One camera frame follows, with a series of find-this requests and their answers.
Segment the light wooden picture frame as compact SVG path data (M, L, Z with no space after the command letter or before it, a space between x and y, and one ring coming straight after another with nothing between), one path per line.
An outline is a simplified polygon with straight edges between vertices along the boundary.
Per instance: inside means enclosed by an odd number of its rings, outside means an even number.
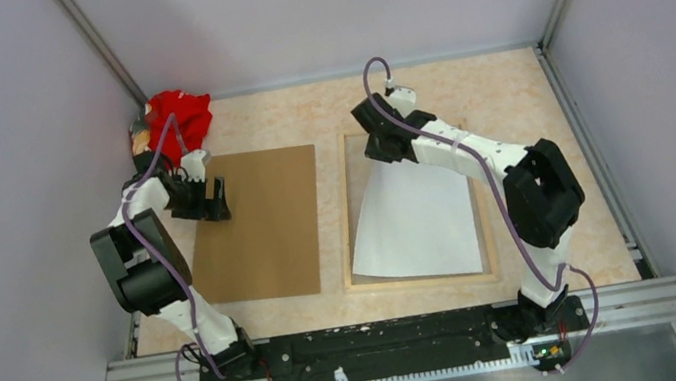
M482 263L484 270L479 274L452 275L439 277L412 277L412 278L375 278L352 274L353 245L355 243L356 225L366 183L369 180L371 168L377 161L366 158L365 147L367 136L364 133L347 133L340 137L339 160L341 167L341 187L344 210L343 234L345 237L345 256L343 263L343 280L345 288L352 292L400 290L400 288L420 288L433 286L447 286L453 284L474 284L494 282L500 278L500 263L495 237L493 236L491 218L487 208L487 193L484 183L476 182L468 177L472 191L478 237L480 238Z

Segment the printed photo with white border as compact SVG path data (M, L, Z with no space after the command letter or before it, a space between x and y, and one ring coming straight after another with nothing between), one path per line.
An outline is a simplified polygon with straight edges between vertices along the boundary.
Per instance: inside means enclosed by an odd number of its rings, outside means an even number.
M362 199L352 274L392 279L483 272L465 176L408 161L376 162Z

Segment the brown cardboard backing board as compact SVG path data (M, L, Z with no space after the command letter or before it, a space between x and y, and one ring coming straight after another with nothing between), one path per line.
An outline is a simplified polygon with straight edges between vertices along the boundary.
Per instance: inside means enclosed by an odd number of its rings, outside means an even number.
M231 218L201 221L193 285L209 303L312 296L321 291L315 148L215 156Z

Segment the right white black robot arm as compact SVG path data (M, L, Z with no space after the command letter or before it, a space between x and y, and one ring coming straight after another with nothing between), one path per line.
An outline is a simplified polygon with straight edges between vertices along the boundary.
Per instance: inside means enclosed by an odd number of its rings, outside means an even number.
M395 99L373 93L353 108L368 138L366 156L486 183L525 262L521 322L535 334L551 332L561 320L571 236L586 199L560 147L545 138L520 145L474 135L414 107L401 111Z

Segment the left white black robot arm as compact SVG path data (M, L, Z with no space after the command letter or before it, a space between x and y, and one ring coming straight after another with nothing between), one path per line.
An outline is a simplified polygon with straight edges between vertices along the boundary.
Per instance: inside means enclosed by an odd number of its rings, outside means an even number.
M224 179L206 176L210 158L204 149L178 163L139 155L139 172L123 185L116 216L89 240L122 309L169 322L201 351L206 367L244 381L258 369L257 350L244 329L197 291L187 260L160 221L164 212L197 222L231 219Z

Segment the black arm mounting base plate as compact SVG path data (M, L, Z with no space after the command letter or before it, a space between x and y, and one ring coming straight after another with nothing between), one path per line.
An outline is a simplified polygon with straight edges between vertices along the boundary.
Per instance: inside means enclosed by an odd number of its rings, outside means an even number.
M202 359L199 381L373 381L506 359L538 337L585 330L580 298L562 293L548 308L528 302L482 305L256 342L214 374Z

